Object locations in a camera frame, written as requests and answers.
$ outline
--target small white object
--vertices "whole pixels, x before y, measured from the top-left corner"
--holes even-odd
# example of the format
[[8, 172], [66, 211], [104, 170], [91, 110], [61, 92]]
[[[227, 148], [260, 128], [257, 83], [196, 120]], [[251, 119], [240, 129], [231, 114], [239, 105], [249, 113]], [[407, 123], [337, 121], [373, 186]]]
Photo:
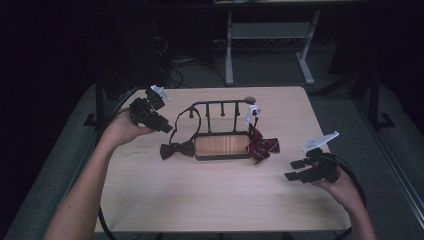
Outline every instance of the small white object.
[[249, 105], [249, 110], [247, 111], [246, 114], [246, 119], [245, 119], [245, 123], [249, 124], [250, 121], [252, 120], [252, 116], [253, 116], [253, 112], [256, 112], [256, 115], [254, 117], [259, 117], [259, 115], [261, 114], [261, 108], [258, 105]]
[[308, 139], [306, 141], [306, 146], [303, 148], [304, 152], [310, 151], [315, 148], [319, 148], [322, 145], [326, 144], [330, 140], [334, 139], [335, 137], [339, 136], [340, 134], [337, 131], [334, 131], [332, 134], [328, 134], [322, 137], [312, 138]]
[[153, 85], [150, 87], [153, 91], [155, 91], [157, 94], [159, 94], [162, 98], [164, 98], [167, 102], [171, 101], [171, 98], [166, 95], [165, 90], [163, 87], [157, 87], [156, 85]]

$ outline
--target burgundy bow tie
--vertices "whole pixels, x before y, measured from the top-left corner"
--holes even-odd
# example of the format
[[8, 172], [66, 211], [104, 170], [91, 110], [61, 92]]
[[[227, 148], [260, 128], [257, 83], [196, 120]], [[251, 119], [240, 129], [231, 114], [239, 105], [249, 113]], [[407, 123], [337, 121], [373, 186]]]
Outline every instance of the burgundy bow tie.
[[270, 152], [280, 152], [277, 138], [263, 139], [262, 134], [252, 124], [249, 124], [250, 144], [246, 147], [249, 155], [256, 159], [256, 164], [268, 158]]
[[171, 143], [169, 145], [162, 144], [160, 146], [160, 156], [162, 160], [165, 160], [172, 156], [174, 153], [180, 152], [183, 155], [193, 157], [194, 156], [194, 144], [192, 141], [179, 143]]

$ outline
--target handheld controller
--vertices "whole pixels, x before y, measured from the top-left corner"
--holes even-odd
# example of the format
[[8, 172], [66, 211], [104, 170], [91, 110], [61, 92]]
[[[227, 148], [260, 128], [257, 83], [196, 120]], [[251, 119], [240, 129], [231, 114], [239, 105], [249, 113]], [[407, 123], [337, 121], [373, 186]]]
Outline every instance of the handheld controller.
[[331, 153], [324, 153], [321, 148], [315, 148], [306, 153], [306, 158], [291, 162], [293, 169], [304, 168], [306, 165], [312, 166], [301, 172], [285, 173], [287, 180], [299, 180], [302, 183], [313, 182], [320, 179], [325, 179], [328, 182], [335, 182], [339, 178], [337, 176], [338, 163], [336, 158]]
[[130, 104], [131, 121], [136, 125], [142, 123], [158, 132], [169, 133], [173, 127], [168, 124], [169, 121], [166, 118], [156, 112], [156, 110], [165, 106], [162, 96], [154, 91], [153, 87], [148, 88], [146, 94], [147, 98], [136, 98]]

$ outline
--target gray carpet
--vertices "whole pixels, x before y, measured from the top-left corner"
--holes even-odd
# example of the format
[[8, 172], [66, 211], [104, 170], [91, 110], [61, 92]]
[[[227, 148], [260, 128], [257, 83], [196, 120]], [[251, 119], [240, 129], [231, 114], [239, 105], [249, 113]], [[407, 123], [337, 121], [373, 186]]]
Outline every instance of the gray carpet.
[[[234, 59], [235, 87], [245, 86], [302, 86], [307, 92], [321, 89], [340, 76], [328, 75], [327, 70], [335, 45], [316, 44], [310, 50], [308, 63], [316, 79], [314, 86], [303, 81], [300, 68], [295, 60], [296, 47], [268, 52], [249, 58]], [[186, 65], [175, 68], [183, 78], [181, 87], [224, 87], [221, 76], [224, 74], [223, 56], [213, 59], [210, 66]], [[173, 72], [178, 81], [181, 75]], [[424, 239], [424, 230], [411, 210], [386, 154], [364, 119], [358, 106], [366, 105], [347, 96], [347, 84], [326, 97], [311, 97], [311, 104], [324, 134], [340, 132], [331, 141], [333, 153], [342, 156], [353, 169], [367, 196], [368, 209], [379, 239]], [[381, 89], [380, 110], [393, 119], [396, 128], [382, 129], [390, 149], [401, 160], [400, 165], [408, 175], [417, 194], [424, 196], [424, 137], [403, 113], [396, 97], [386, 88]], [[83, 127], [86, 116], [94, 113], [94, 89], [87, 91], [81, 99], [68, 124], [64, 128], [55, 148], [40, 173], [37, 182], [14, 223], [6, 239], [41, 239], [50, 218], [67, 190], [75, 171], [90, 152], [94, 131]], [[332, 232], [291, 233], [294, 239], [333, 239]], [[154, 239], [154, 233], [117, 233], [117, 239]], [[163, 239], [282, 239], [282, 233], [166, 233]], [[95, 239], [107, 239], [98, 233]]]

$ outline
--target table surface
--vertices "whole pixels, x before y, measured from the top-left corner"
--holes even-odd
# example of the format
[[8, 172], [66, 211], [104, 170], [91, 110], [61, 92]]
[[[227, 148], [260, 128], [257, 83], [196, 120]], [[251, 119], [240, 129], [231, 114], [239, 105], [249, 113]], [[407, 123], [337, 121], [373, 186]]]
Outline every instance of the table surface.
[[[158, 113], [171, 125], [194, 102], [255, 97], [262, 110], [257, 128], [264, 138], [277, 137], [281, 152], [257, 165], [253, 158], [197, 161], [180, 153], [164, 161], [159, 149], [170, 134], [138, 137], [118, 148], [110, 163], [101, 206], [111, 231], [314, 231], [350, 226], [344, 209], [327, 192], [284, 176], [294, 171], [290, 162], [304, 158], [307, 139], [323, 135], [303, 88], [166, 91], [172, 101]], [[126, 105], [136, 97], [145, 97], [144, 91]], [[247, 130], [247, 108], [240, 105], [238, 130]], [[206, 132], [204, 111], [201, 107], [199, 111], [201, 132]], [[220, 106], [211, 106], [210, 111], [213, 132], [232, 130], [232, 114], [221, 117]], [[197, 117], [181, 116], [173, 142], [187, 141], [197, 123]], [[102, 231], [100, 224], [96, 231]]]

